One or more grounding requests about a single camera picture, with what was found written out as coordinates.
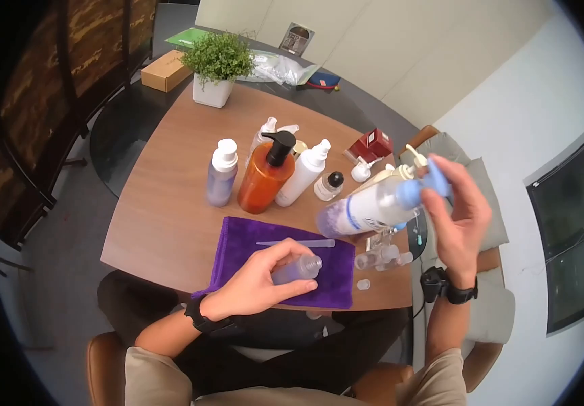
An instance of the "purple towel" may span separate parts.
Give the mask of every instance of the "purple towel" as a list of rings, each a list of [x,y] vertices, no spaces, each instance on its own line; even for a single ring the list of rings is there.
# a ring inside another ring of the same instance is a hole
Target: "purple towel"
[[[260,241],[278,241],[291,237],[295,240],[324,239],[320,234],[285,225],[269,224],[240,217],[225,217],[220,240],[215,251],[215,262],[208,288],[193,293],[193,297],[215,292],[231,279],[255,251],[266,248]],[[353,262],[355,246],[335,240],[333,248],[311,248],[321,257],[323,267],[315,278],[318,287],[312,292],[292,297],[282,303],[295,306],[334,307],[349,309],[353,305]]]

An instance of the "hand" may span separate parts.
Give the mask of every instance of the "hand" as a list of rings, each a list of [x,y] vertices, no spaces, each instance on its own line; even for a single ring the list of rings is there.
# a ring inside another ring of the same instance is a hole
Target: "hand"
[[[202,300],[201,315],[218,321],[234,314],[260,313],[283,300],[316,289],[314,279],[284,285],[272,282],[272,272],[303,254],[314,255],[310,248],[293,239],[256,251],[222,288]]]
[[[477,255],[491,221],[491,208],[473,178],[460,164],[430,154],[452,185],[454,206],[448,215],[443,198],[423,189],[421,199],[436,230],[436,250],[448,269],[450,282],[458,289],[473,288],[477,274]]]

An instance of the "blue pump cap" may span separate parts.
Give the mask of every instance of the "blue pump cap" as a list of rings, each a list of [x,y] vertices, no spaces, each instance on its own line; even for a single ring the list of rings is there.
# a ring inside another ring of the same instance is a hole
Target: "blue pump cap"
[[[441,169],[434,163],[432,158],[427,158],[430,165],[430,171],[423,177],[423,184],[434,189],[441,197],[446,197],[450,194],[450,183],[445,178]]]
[[[442,197],[450,194],[448,180],[431,158],[428,158],[428,162],[430,171],[425,174],[422,180],[410,179],[399,183],[396,187],[396,200],[403,210],[413,210],[422,203],[421,190],[423,188],[433,189]]]

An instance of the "black cap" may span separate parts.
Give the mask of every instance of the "black cap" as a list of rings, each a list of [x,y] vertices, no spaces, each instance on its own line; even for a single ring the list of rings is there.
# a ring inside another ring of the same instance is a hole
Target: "black cap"
[[[282,166],[288,154],[296,145],[296,137],[289,131],[279,131],[277,133],[261,133],[262,136],[274,140],[274,145],[269,149],[265,160],[271,166]]]
[[[328,178],[329,185],[338,188],[342,183],[344,183],[344,175],[341,172],[335,171],[329,175]]]

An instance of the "wooden table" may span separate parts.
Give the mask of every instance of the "wooden table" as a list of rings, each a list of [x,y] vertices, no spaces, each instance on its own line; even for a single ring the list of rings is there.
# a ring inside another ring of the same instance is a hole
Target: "wooden table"
[[[297,139],[312,147],[323,138],[332,147],[326,172],[344,174],[346,196],[359,184],[351,178],[353,165],[342,155],[361,133],[310,109],[275,95],[235,85],[222,109],[193,102],[188,86],[157,126],[125,184],[109,224],[101,260],[113,267],[183,292],[208,286],[215,248],[224,216],[239,216],[318,232],[315,214],[326,205],[309,187],[287,208],[272,203],[263,214],[240,209],[235,195],[245,173],[245,159],[255,132],[269,116],[278,126],[298,124]],[[232,138],[238,144],[238,175],[233,195],[225,207],[206,202],[208,164],[217,142]],[[374,166],[373,173],[389,156]],[[400,232],[394,244],[408,251],[407,234]],[[356,255],[365,242],[356,243]],[[356,287],[370,280],[368,290]],[[411,305],[410,266],[378,272],[354,270],[351,310],[390,309]]]

